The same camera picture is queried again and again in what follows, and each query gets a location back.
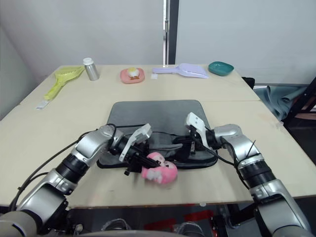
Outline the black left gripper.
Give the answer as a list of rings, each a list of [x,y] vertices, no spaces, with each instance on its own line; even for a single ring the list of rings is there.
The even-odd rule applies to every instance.
[[[134,173],[141,173],[142,168],[156,168],[159,165],[159,162],[145,157],[142,153],[142,150],[131,146],[125,156],[127,162],[127,169],[125,170],[124,174],[129,175],[131,172]]]

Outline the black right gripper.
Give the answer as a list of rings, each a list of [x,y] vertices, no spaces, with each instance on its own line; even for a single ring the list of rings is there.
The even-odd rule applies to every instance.
[[[190,154],[195,154],[198,151],[205,151],[201,142],[201,136],[197,133],[197,129],[192,125],[189,126],[190,136],[179,136],[174,139],[174,143],[182,145],[182,148],[191,148]]]

